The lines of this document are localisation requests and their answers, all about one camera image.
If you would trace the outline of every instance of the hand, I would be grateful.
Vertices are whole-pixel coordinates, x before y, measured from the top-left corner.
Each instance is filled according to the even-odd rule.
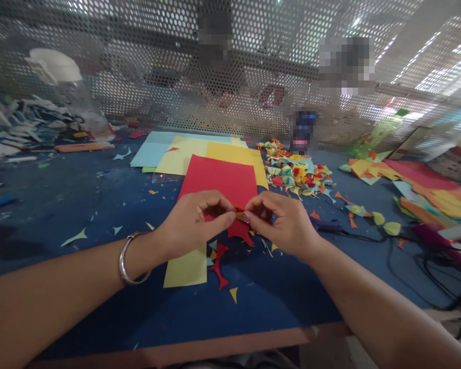
[[[205,222],[205,215],[215,219]],[[234,206],[219,191],[183,195],[155,231],[165,261],[196,250],[236,219]]]
[[[271,224],[272,213],[278,219]],[[299,200],[273,192],[262,192],[246,205],[244,214],[251,227],[282,251],[308,261],[323,240],[312,226]]]

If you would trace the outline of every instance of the left hand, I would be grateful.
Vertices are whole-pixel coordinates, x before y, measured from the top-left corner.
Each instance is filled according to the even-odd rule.
[[[205,222],[205,215],[215,219]],[[234,206],[219,191],[195,192],[183,195],[154,233],[167,261],[201,247],[229,228],[234,219]]]

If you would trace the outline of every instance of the craft table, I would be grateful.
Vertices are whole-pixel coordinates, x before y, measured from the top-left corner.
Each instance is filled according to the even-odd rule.
[[[158,227],[176,203],[182,181],[152,183],[153,174],[130,168],[143,141],[144,137],[124,138],[114,150],[42,154],[38,161],[17,164],[0,162],[0,182],[4,183],[0,196],[17,198],[0,209],[0,275],[148,231],[146,222]],[[113,160],[128,148],[131,155]],[[383,213],[386,221],[400,222],[402,232],[409,232],[410,218],[396,207],[393,195],[399,194],[389,180],[369,186],[342,172],[338,166],[347,157],[340,154],[317,151],[312,159],[333,171],[332,195],[340,191],[369,212]],[[40,163],[50,165],[40,169]],[[152,195],[149,190],[158,193]],[[336,203],[323,195],[303,199],[308,213],[315,210],[322,220],[340,219],[349,232],[382,237],[382,230],[364,218],[356,217],[359,228],[350,228],[339,198]],[[113,228],[121,226],[114,236]],[[60,247],[83,228],[87,239]],[[417,306],[431,309],[430,303],[447,306],[451,302],[414,262],[412,256],[422,250],[419,245],[406,243],[401,250],[397,239],[374,243],[323,236]],[[225,232],[217,239],[229,247],[221,265],[229,286],[219,290],[217,275],[209,271],[205,284],[163,289],[166,265],[161,265],[145,283],[123,289],[96,309],[40,354],[34,365],[48,366],[51,362],[44,360],[54,359],[55,367],[95,366],[103,360],[111,365],[121,360],[124,367],[156,366],[347,333],[333,301],[306,264],[280,250],[271,257],[258,235],[252,237],[256,246],[249,254],[240,239],[229,239]],[[432,269],[436,277],[460,293],[461,273],[436,268]],[[235,287],[237,304],[229,293]]]

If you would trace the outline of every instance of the forearm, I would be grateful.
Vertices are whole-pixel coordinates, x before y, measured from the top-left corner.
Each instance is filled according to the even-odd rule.
[[[380,368],[461,367],[461,345],[403,295],[322,240],[309,261]]]
[[[72,253],[0,277],[0,367],[22,367],[124,286],[118,261],[126,240]],[[155,234],[125,255],[135,279],[163,262]]]

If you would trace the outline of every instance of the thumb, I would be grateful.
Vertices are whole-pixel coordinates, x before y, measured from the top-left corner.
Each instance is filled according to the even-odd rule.
[[[273,228],[273,225],[264,221],[263,219],[256,216],[250,211],[246,211],[244,212],[244,214],[249,219],[249,225],[251,226],[251,228],[253,228],[260,235],[265,236],[269,240],[273,239],[275,232],[277,231],[275,228]]]
[[[229,211],[222,215],[219,215],[212,221],[205,222],[203,224],[203,235],[205,236],[206,240],[209,240],[215,236],[217,236],[220,232],[225,231],[229,228],[232,222],[236,219],[236,213],[233,211]]]

